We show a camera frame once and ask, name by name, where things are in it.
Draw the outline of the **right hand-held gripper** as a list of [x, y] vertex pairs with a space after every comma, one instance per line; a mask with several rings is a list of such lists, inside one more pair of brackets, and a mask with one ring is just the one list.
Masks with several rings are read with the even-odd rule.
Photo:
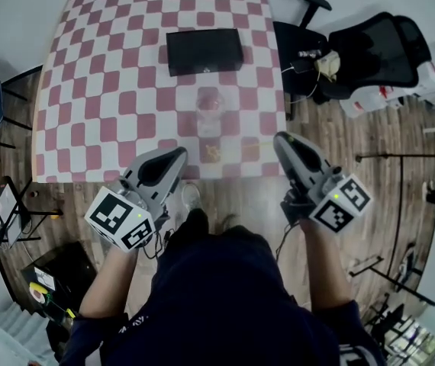
[[363, 183], [330, 164], [310, 140], [281, 131], [273, 137], [273, 148], [290, 185], [280, 206], [291, 228], [309, 219], [340, 234], [372, 203]]

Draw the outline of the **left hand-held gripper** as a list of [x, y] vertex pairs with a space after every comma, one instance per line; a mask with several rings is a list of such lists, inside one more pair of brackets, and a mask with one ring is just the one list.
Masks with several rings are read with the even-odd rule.
[[174, 193], [188, 162], [182, 146], [138, 156], [107, 187], [100, 188], [85, 221], [124, 252], [145, 246], [169, 219], [166, 199]]

